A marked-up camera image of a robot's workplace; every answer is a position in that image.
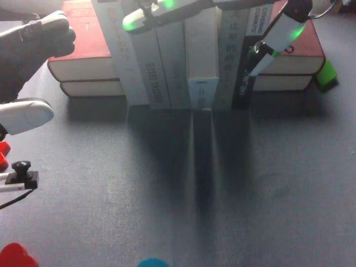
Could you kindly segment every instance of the black cable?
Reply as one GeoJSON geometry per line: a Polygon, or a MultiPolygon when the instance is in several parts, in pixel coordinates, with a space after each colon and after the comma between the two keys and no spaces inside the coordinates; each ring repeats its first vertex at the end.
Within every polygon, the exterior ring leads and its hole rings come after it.
{"type": "Polygon", "coordinates": [[[5,203],[5,204],[0,205],[0,210],[4,209],[6,207],[9,207],[12,204],[15,204],[16,202],[19,202],[20,200],[23,200],[26,196],[28,196],[32,192],[34,192],[34,189],[30,190],[29,192],[24,193],[23,195],[21,195],[21,196],[15,198],[15,199],[5,203]]]}
{"type": "Polygon", "coordinates": [[[339,1],[339,0],[334,0],[334,1],[332,2],[332,4],[329,6],[329,8],[328,8],[325,12],[323,12],[323,13],[321,13],[321,14],[319,14],[319,15],[309,15],[309,19],[317,19],[317,18],[324,17],[324,16],[336,5],[336,3],[337,3],[338,1],[339,1]]]}

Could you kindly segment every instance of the red book cover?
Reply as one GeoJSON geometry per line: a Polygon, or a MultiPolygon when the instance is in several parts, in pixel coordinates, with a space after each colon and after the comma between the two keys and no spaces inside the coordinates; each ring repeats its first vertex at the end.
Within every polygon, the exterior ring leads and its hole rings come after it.
{"type": "MultiPolygon", "coordinates": [[[[277,16],[286,1],[274,3],[270,22],[277,16]]],[[[263,74],[269,75],[314,75],[325,63],[325,54],[311,20],[300,37],[263,74]]]]}
{"type": "Polygon", "coordinates": [[[91,1],[64,1],[62,10],[76,33],[75,50],[48,60],[53,76],[60,82],[118,78],[91,1]]]}

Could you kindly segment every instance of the dark tabletop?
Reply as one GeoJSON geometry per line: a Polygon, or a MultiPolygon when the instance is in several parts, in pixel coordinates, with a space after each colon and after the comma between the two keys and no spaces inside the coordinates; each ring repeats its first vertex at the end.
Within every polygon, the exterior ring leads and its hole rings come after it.
{"type": "Polygon", "coordinates": [[[54,119],[6,138],[39,189],[0,212],[0,247],[41,267],[355,266],[356,19],[315,25],[339,85],[256,94],[249,112],[70,100],[43,66],[20,97],[54,119]]]}

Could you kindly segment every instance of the blue object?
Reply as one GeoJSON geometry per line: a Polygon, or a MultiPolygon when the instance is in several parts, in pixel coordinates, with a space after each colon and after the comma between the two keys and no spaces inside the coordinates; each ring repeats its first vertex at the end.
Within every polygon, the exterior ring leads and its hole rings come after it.
{"type": "Polygon", "coordinates": [[[169,267],[163,260],[147,259],[141,262],[137,267],[169,267]]]}

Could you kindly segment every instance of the stacked book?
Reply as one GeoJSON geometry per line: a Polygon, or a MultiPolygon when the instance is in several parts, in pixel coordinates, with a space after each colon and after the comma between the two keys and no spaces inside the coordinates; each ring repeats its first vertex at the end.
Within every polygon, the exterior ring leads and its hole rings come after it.
{"type": "MultiPolygon", "coordinates": [[[[65,2],[77,33],[76,51],[48,65],[70,96],[124,94],[129,105],[153,109],[229,110],[237,107],[235,87],[249,47],[261,40],[284,3],[235,11],[209,8],[184,21],[128,34],[122,21],[138,9],[135,0],[92,0],[95,12],[88,1],[65,2]],[[107,47],[88,45],[105,41],[107,47]]],[[[257,76],[254,91],[303,90],[324,62],[309,21],[299,39],[257,76]]]]}

